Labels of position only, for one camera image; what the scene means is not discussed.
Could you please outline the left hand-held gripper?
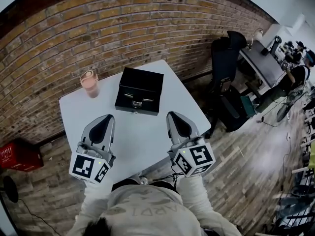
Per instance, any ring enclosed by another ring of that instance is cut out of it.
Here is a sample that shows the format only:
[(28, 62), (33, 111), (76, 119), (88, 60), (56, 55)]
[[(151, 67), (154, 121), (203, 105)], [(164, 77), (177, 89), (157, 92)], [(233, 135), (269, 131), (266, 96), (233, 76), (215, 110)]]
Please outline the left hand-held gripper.
[(85, 183), (101, 184), (116, 159), (110, 151), (114, 135), (115, 118), (111, 114), (89, 123), (71, 155), (69, 174)]

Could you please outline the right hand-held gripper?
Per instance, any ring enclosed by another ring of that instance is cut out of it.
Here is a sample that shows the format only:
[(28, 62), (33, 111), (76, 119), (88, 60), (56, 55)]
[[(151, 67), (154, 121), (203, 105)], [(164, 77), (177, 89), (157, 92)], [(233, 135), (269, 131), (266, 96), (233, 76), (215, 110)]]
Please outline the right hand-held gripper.
[(210, 143), (205, 142), (203, 137), (198, 137), (195, 123), (178, 112), (169, 112), (166, 123), (173, 144), (167, 152), (172, 164), (185, 177), (197, 176), (209, 170), (216, 162), (214, 153)]

